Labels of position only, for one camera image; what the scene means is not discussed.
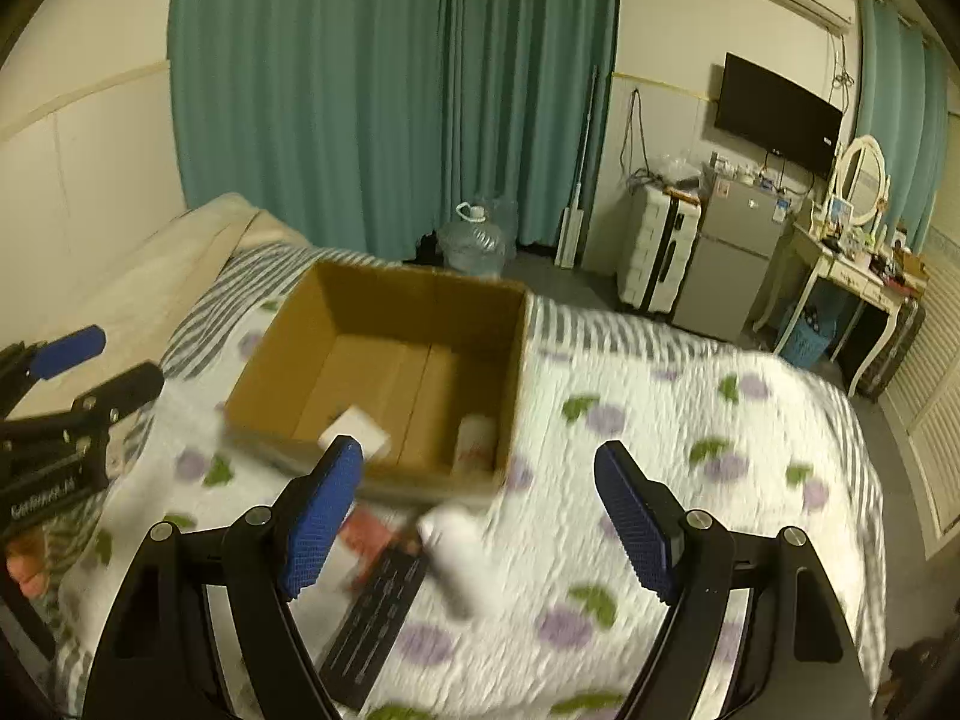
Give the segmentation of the person's left hand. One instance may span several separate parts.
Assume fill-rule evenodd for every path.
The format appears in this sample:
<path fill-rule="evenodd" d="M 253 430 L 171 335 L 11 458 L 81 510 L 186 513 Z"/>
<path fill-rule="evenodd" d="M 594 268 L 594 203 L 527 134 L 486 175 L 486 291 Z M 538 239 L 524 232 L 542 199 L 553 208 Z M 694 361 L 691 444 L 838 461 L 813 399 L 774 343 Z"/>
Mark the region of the person's left hand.
<path fill-rule="evenodd" d="M 7 571 L 16 587 L 29 600 L 46 593 L 46 535 L 41 528 L 20 533 L 5 546 Z"/>

